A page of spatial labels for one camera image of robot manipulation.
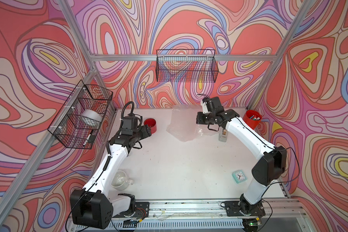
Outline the red mug black handle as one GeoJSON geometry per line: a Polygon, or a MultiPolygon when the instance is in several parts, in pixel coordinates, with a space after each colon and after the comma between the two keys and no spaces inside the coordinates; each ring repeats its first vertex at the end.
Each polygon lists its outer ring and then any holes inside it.
{"type": "Polygon", "coordinates": [[[157,131],[157,122],[153,118],[145,119],[144,125],[149,126],[149,128],[151,129],[151,133],[152,134],[154,134],[157,131]]]}

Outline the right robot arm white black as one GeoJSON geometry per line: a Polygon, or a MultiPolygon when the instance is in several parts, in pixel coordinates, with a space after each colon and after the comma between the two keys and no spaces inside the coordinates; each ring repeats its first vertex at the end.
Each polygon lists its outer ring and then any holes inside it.
{"type": "Polygon", "coordinates": [[[199,125],[218,125],[236,136],[256,158],[252,168],[252,181],[240,196],[240,213],[249,216],[261,203],[262,197],[273,181],[280,178],[286,169],[287,150],[276,147],[264,140],[232,109],[215,112],[198,112],[196,123],[199,125]]]}

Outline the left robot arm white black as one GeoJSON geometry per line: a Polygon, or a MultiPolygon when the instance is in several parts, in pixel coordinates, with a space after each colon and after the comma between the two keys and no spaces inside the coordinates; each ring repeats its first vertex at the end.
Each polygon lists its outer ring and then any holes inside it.
{"type": "Polygon", "coordinates": [[[113,217],[119,214],[131,216],[136,212],[134,195],[118,193],[109,196],[110,187],[131,149],[151,135],[151,128],[143,125],[131,135],[117,133],[111,138],[106,147],[107,154],[92,178],[82,189],[71,193],[70,214],[75,225],[106,229],[113,217]]]}

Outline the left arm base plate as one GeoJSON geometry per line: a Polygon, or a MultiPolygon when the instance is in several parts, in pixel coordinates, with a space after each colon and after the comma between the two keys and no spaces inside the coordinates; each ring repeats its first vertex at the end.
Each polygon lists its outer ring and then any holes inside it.
{"type": "Polygon", "coordinates": [[[134,212],[122,212],[120,214],[117,214],[113,218],[146,218],[149,217],[149,209],[150,209],[150,203],[149,202],[136,202],[134,208],[134,212]]]}

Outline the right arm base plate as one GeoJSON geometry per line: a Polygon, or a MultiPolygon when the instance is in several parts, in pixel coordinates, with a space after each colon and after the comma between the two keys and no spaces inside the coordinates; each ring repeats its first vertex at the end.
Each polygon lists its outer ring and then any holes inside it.
{"type": "Polygon", "coordinates": [[[220,206],[229,217],[263,217],[266,215],[262,201],[250,205],[247,201],[224,201],[220,206]]]}

